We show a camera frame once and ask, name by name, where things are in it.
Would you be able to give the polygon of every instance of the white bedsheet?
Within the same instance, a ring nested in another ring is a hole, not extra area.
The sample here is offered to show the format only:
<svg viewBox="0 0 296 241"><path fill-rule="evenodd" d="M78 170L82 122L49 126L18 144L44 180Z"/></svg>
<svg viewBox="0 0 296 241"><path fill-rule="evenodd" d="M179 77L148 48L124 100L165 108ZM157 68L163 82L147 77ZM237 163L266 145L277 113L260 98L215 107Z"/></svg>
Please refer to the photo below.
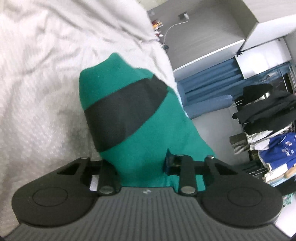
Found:
<svg viewBox="0 0 296 241"><path fill-rule="evenodd" d="M119 53L177 92L166 53L135 0L0 2L0 235L18 224L22 185L97 156L79 101L79 73Z"/></svg>

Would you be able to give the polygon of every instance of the cable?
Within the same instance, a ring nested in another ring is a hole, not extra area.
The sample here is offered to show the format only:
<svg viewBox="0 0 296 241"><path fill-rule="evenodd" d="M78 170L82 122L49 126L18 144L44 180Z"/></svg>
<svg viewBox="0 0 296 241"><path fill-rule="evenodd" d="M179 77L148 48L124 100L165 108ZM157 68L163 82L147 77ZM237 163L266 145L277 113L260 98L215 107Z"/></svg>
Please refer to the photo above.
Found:
<svg viewBox="0 0 296 241"><path fill-rule="evenodd" d="M165 32L165 36L164 36L164 38L163 38L163 44L165 44L165 37L166 37L168 31L169 31L173 26L169 27L168 30Z"/></svg>

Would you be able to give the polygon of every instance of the black jacket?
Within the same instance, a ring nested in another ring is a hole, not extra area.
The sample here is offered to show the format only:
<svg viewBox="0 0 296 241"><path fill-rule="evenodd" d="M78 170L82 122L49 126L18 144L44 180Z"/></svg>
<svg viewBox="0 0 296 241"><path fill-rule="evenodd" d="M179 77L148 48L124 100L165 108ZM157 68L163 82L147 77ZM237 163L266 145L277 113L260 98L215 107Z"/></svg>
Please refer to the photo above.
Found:
<svg viewBox="0 0 296 241"><path fill-rule="evenodd" d="M296 120L296 96L287 91L274 91L269 98L248 104L233 114L251 135L265 130L278 131Z"/></svg>
<svg viewBox="0 0 296 241"><path fill-rule="evenodd" d="M273 91L273 88L274 87L271 84L249 85L244 87L243 95L241 96L243 99L243 105L259 99L267 92L271 93Z"/></svg>

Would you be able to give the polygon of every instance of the wall socket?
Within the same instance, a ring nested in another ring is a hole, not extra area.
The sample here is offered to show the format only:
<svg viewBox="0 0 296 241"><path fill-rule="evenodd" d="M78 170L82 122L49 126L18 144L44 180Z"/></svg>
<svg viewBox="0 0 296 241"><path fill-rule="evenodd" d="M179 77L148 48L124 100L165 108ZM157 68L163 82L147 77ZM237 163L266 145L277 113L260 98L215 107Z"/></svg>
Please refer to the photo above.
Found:
<svg viewBox="0 0 296 241"><path fill-rule="evenodd" d="M178 16L179 16L180 20L189 20L189 15L187 12L183 12Z"/></svg>

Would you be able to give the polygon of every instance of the black band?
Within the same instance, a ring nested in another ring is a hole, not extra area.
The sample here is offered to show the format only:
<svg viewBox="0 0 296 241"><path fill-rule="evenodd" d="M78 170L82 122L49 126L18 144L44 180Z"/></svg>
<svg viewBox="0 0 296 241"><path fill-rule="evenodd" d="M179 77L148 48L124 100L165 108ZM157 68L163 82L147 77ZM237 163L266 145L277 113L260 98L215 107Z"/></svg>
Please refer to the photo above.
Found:
<svg viewBox="0 0 296 241"><path fill-rule="evenodd" d="M142 79L102 98L84 111L97 151L118 145L158 109L167 85L156 76Z"/></svg>

